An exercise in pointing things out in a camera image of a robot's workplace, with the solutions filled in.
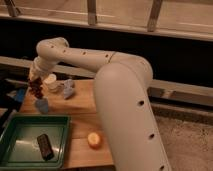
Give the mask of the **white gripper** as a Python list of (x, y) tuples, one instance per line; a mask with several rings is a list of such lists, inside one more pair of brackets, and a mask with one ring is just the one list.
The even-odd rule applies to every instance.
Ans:
[(36, 57), (29, 71), (29, 79), (31, 81), (36, 80), (39, 77), (46, 77), (51, 71), (51, 64), (41, 57)]

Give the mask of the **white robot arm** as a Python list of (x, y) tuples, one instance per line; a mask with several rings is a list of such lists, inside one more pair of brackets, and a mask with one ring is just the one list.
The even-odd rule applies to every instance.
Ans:
[(32, 80), (46, 76), (59, 62), (95, 73), (96, 110), (116, 171), (172, 171), (148, 98), (153, 71), (145, 58), (71, 48), (62, 37), (40, 41), (36, 51)]

